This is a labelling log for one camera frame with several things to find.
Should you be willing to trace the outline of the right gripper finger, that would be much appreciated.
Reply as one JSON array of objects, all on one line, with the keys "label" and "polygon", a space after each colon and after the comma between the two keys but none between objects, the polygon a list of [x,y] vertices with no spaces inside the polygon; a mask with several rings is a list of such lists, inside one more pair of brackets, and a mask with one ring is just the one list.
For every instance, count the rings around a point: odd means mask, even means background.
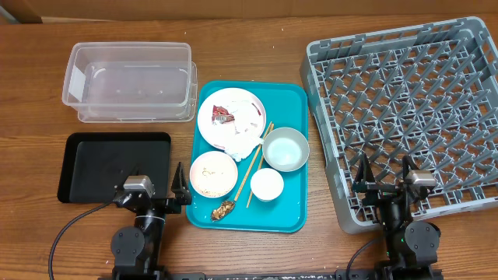
[{"label": "right gripper finger", "polygon": [[367,155],[362,154],[357,175],[353,181],[354,185],[368,185],[375,184],[376,180],[373,175],[372,169],[370,167],[370,161],[368,160]]},{"label": "right gripper finger", "polygon": [[405,155],[402,158],[402,179],[405,183],[413,183],[415,175],[419,170],[418,166],[413,161],[412,157]]}]

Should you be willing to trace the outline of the pink bowl with rice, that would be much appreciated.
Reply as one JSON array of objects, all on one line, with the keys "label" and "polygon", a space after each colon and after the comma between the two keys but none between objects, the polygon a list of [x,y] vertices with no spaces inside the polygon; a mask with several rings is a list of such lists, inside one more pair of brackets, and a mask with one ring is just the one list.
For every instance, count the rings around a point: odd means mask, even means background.
[{"label": "pink bowl with rice", "polygon": [[235,161],[224,152],[210,151],[201,154],[191,164],[191,186],[206,198],[221,198],[229,194],[238,180]]}]

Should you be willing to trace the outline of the red snack wrapper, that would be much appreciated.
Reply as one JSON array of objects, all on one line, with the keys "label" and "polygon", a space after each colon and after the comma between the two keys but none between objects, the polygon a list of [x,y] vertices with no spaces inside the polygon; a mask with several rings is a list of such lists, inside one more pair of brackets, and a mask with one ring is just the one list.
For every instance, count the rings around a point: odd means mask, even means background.
[{"label": "red snack wrapper", "polygon": [[234,122],[235,117],[224,107],[216,105],[212,108],[212,123],[213,124],[227,124]]}]

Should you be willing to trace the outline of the grey bowl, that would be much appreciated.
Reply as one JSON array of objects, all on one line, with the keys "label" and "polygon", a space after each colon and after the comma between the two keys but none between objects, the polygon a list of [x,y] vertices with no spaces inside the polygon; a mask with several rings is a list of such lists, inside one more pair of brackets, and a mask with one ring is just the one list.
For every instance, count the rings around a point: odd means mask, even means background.
[{"label": "grey bowl", "polygon": [[293,172],[303,167],[310,155],[307,138],[294,128],[276,128],[263,143],[267,164],[280,172]]}]

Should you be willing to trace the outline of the white napkin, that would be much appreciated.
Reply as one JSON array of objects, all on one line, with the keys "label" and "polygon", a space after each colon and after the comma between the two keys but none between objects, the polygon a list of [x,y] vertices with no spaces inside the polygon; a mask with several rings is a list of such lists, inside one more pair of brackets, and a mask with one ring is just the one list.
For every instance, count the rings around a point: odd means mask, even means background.
[{"label": "white napkin", "polygon": [[260,110],[249,100],[233,101],[227,110],[234,118],[234,132],[226,136],[224,152],[240,162],[263,142],[260,130],[265,129],[265,122]]}]

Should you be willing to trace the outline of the small white cup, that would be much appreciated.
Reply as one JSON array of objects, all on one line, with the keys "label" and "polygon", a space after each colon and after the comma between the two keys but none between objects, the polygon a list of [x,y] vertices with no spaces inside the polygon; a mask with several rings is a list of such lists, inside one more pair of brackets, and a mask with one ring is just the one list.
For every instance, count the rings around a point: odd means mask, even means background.
[{"label": "small white cup", "polygon": [[278,171],[263,168],[254,173],[250,186],[253,195],[260,201],[273,201],[283,192],[284,180]]}]

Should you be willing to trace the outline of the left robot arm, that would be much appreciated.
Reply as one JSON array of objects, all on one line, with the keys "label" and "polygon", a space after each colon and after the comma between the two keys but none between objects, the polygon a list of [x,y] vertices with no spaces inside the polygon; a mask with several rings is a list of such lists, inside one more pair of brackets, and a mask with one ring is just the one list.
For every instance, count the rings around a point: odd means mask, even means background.
[{"label": "left robot arm", "polygon": [[172,198],[154,198],[155,186],[135,170],[116,187],[113,203],[135,213],[133,226],[119,229],[112,237],[113,279],[170,279],[158,264],[166,215],[180,214],[192,202],[182,163],[177,165],[171,184]]}]

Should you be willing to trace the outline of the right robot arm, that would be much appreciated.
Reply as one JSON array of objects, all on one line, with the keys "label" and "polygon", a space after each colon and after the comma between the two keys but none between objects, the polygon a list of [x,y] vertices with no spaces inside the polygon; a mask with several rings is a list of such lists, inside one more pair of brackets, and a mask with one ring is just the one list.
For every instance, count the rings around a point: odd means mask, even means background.
[{"label": "right robot arm", "polygon": [[442,279],[442,271],[431,268],[437,262],[441,231],[431,222],[416,221],[411,205],[428,197],[436,187],[430,171],[421,170],[411,157],[402,158],[402,178],[397,184],[382,184],[373,175],[370,161],[362,155],[352,190],[364,193],[363,205],[378,210],[382,236],[366,243],[349,260],[345,277],[352,277],[352,263],[369,246],[383,240],[386,261],[379,261],[361,279]]}]

